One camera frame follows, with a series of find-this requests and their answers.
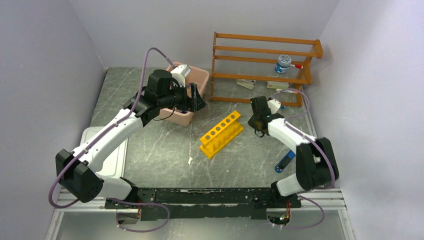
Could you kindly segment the yellow test tube rack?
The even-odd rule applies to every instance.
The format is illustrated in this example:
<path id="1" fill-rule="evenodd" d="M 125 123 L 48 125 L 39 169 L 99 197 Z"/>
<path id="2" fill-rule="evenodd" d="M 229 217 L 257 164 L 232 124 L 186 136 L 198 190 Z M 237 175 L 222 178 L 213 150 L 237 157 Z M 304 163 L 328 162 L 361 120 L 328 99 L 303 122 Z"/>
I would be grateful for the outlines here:
<path id="1" fill-rule="evenodd" d="M 238 122 L 240 116 L 241 114 L 234 110 L 199 139 L 201 142 L 199 149 L 208 159 L 212 159 L 244 130 Z"/>

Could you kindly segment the white stapler-like object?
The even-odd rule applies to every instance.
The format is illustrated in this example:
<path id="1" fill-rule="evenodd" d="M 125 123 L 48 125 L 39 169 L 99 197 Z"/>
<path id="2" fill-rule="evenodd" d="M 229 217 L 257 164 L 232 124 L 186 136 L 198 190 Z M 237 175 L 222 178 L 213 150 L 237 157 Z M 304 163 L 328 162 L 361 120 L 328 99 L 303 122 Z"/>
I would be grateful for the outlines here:
<path id="1" fill-rule="evenodd" d="M 237 85 L 244 87 L 246 89 L 249 89 L 249 90 L 254 89 L 255 83 L 256 83 L 256 80 L 249 80 L 249 79 L 237 79 L 236 80 Z"/>

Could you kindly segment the white plastic tray lid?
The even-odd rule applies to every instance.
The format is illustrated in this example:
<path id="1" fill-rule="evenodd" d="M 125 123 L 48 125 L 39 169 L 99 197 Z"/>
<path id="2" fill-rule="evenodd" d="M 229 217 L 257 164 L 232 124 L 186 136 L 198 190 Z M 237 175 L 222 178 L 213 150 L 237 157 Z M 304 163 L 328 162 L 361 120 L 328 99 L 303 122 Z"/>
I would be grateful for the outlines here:
<path id="1" fill-rule="evenodd" d="M 87 142 L 102 129 L 101 126 L 88 127 L 82 132 L 80 144 Z M 103 162 L 101 171 L 97 174 L 111 178 L 124 176 L 128 138 L 125 139 Z"/>

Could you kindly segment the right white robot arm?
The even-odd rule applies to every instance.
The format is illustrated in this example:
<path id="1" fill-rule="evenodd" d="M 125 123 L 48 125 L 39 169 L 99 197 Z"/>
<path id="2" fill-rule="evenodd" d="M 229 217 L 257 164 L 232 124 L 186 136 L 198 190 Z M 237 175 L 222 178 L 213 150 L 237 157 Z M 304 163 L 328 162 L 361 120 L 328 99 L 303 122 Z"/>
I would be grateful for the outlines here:
<path id="1" fill-rule="evenodd" d="M 339 177 L 332 144 L 326 137 L 316 138 L 294 127 L 277 111 L 280 103 L 265 96 L 250 100 L 252 116 L 248 125 L 260 137 L 271 136 L 295 155 L 294 173 L 272 183 L 270 202 L 282 207 L 289 195 L 327 187 L 332 188 Z"/>

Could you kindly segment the pink plastic bin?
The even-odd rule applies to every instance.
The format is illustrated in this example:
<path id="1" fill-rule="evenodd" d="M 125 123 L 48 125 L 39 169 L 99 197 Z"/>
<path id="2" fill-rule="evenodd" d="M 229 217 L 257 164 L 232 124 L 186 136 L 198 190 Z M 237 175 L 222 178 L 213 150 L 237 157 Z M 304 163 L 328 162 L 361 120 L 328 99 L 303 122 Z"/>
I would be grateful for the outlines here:
<path id="1" fill-rule="evenodd" d="M 210 73 L 207 70 L 189 65 L 190 72 L 185 77 L 185 83 L 188 85 L 189 83 L 196 83 L 196 87 L 198 90 L 198 93 L 204 99 L 204 95 L 206 92 L 206 86 L 210 79 Z M 164 108 L 161 109 L 159 112 L 159 116 L 157 116 L 155 119 L 160 120 L 164 119 L 166 117 L 169 117 L 171 113 L 173 112 L 172 109 Z M 182 110 L 176 109 L 172 116 L 166 119 L 166 121 L 170 121 L 172 123 L 187 127 L 191 121 L 193 116 L 195 115 L 194 112 L 186 111 L 183 112 Z"/>

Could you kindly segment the blue black handheld tool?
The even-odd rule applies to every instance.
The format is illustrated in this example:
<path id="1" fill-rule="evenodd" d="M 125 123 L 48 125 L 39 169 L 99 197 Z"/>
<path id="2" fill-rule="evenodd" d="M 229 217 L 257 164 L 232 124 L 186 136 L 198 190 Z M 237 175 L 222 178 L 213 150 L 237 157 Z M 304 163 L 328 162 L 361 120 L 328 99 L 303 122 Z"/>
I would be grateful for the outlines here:
<path id="1" fill-rule="evenodd" d="M 288 153 L 275 165 L 274 170 L 277 173 L 282 173 L 295 156 L 296 154 L 292 150 L 289 150 Z"/>

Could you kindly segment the small white box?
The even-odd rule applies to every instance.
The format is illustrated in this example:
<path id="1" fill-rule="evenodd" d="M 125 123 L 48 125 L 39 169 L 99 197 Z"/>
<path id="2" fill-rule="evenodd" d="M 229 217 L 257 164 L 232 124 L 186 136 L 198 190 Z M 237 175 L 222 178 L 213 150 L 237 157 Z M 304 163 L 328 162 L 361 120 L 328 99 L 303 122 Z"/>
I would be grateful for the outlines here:
<path id="1" fill-rule="evenodd" d="M 279 81 L 267 81 L 267 88 L 269 89 L 288 89 L 290 87 L 287 82 L 279 82 Z"/>

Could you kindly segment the blue-lidded jar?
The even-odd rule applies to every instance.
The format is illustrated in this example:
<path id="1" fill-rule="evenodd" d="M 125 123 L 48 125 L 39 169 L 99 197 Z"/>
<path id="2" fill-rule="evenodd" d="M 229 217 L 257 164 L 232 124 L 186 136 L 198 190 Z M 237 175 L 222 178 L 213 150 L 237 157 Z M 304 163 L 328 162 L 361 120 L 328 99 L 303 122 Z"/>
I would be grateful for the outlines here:
<path id="1" fill-rule="evenodd" d="M 292 58 L 289 55 L 282 54 L 278 57 L 274 70 L 279 74 L 285 74 L 291 64 Z"/>

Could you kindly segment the red-capped marker pen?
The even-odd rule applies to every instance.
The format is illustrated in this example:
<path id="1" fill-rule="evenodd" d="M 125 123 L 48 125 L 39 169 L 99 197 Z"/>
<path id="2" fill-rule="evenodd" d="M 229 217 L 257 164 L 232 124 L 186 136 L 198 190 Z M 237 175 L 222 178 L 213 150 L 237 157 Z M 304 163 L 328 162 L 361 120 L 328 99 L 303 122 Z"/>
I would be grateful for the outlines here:
<path id="1" fill-rule="evenodd" d="M 300 64 L 290 64 L 291 67 L 297 68 L 297 69 L 303 69 L 304 66 Z"/>

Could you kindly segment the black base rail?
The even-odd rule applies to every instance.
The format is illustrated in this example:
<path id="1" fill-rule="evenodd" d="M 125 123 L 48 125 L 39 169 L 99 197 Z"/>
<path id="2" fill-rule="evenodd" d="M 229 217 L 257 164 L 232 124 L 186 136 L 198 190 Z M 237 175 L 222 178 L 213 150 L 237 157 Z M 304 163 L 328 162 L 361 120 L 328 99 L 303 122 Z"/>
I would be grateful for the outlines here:
<path id="1" fill-rule="evenodd" d="M 280 196 L 272 187 L 139 188 L 128 199 L 140 206 L 107 198 L 106 209 L 137 209 L 141 221 L 159 219 L 238 218 L 268 219 L 269 209 L 300 208 L 296 194 Z"/>

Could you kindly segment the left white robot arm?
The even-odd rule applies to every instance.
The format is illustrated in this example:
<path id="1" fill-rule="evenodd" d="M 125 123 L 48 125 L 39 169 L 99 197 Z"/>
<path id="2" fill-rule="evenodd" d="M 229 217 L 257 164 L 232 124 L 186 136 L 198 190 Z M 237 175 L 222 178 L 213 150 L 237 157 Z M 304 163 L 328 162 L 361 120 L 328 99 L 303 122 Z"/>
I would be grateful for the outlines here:
<path id="1" fill-rule="evenodd" d="M 96 197 L 118 200 L 132 208 L 139 201 L 138 187 L 123 177 L 99 174 L 107 157 L 127 138 L 159 116 L 162 109 L 195 113 L 205 107 L 202 99 L 209 72 L 191 68 L 189 73 L 154 70 L 147 85 L 130 98 L 118 114 L 96 135 L 72 151 L 55 157 L 56 183 L 82 203 Z"/>

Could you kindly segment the orange wooden shelf rack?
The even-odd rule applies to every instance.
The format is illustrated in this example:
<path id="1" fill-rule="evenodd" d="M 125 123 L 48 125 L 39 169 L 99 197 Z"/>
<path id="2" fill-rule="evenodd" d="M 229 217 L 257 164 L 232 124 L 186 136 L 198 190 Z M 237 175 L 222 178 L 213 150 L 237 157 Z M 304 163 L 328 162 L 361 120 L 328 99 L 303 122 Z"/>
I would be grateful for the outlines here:
<path id="1" fill-rule="evenodd" d="M 287 73 L 275 71 L 280 55 L 291 57 L 291 64 L 303 69 L 289 67 Z M 311 63 L 321 59 L 324 49 L 319 39 L 298 39 L 234 33 L 213 34 L 210 100 L 220 102 L 248 103 L 248 97 L 219 96 L 220 81 L 237 79 L 289 83 L 300 90 L 313 82 Z"/>

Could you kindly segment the red-tipped tube on shelf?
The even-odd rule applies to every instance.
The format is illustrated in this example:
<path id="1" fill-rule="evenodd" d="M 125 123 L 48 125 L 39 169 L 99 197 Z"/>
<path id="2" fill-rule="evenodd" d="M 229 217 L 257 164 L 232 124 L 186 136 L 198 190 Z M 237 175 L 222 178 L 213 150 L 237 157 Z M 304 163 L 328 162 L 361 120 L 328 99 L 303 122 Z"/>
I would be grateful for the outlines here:
<path id="1" fill-rule="evenodd" d="M 294 91 L 294 90 L 290 90 L 290 89 L 279 89 L 279 88 L 275 89 L 275 92 L 276 93 L 298 94 L 298 92 L 297 91 Z"/>

